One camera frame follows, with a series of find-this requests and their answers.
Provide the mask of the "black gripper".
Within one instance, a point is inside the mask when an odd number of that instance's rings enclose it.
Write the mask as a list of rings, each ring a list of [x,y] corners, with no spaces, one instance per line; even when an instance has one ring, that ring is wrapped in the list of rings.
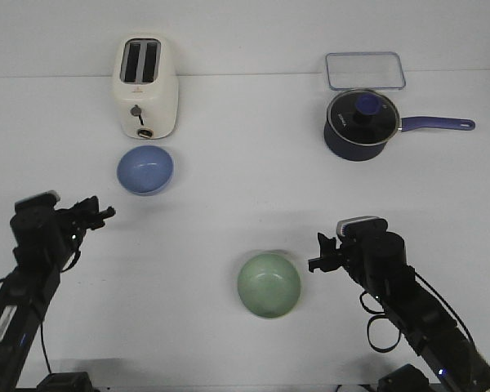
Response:
[[[347,272],[359,272],[363,269],[361,242],[359,240],[346,239],[337,247],[335,237],[328,238],[325,234],[318,233],[317,239],[321,257],[308,260],[310,273],[315,270],[328,273],[338,270],[340,267]]]
[[[56,219],[63,239],[71,249],[79,249],[88,230],[100,229],[105,221],[116,214],[113,207],[100,210],[96,196],[85,198],[70,208],[56,211]]]

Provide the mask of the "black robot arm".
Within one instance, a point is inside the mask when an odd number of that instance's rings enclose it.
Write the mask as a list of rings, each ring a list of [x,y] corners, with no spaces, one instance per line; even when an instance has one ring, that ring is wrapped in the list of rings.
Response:
[[[60,276],[78,262],[87,231],[116,213],[100,210],[96,196],[61,209],[59,200],[53,191],[21,200],[10,220],[16,267],[0,279],[0,391],[15,390]]]
[[[337,245],[334,238],[319,234],[318,243],[320,256],[309,261],[309,270],[343,268],[376,299],[383,316],[447,390],[490,390],[490,366],[442,302],[418,283],[401,236],[385,231]]]

